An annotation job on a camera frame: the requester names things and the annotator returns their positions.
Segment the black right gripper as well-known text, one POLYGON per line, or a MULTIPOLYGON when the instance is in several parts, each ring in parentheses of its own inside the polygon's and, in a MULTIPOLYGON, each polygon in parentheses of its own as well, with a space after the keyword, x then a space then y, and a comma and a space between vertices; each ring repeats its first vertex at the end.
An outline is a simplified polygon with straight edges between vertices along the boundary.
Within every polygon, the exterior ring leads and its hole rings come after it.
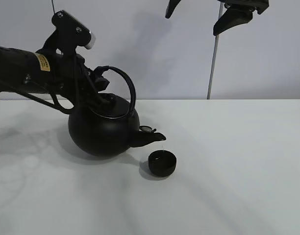
MULTIPOLYGON (((219 0, 224 3, 226 9, 239 9, 249 11, 227 10, 214 24, 213 35, 217 36, 224 31, 241 25, 249 23, 253 18, 253 11, 257 11, 257 14, 262 14, 269 6, 268 0, 219 0)), ((165 18, 169 19, 177 5, 181 0, 169 0, 165 18)))

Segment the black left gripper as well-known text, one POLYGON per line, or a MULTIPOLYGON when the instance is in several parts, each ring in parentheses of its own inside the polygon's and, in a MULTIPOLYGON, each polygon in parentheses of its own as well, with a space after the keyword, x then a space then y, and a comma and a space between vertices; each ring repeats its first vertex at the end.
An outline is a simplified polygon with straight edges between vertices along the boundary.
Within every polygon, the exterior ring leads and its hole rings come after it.
POLYGON ((84 58, 79 54, 71 59, 50 57, 52 81, 50 96, 52 108, 61 108, 57 96, 69 100, 76 108, 87 105, 93 108, 111 108, 116 104, 114 94, 103 93, 109 85, 109 80, 103 73, 109 66, 98 66, 94 70, 84 64, 84 58))

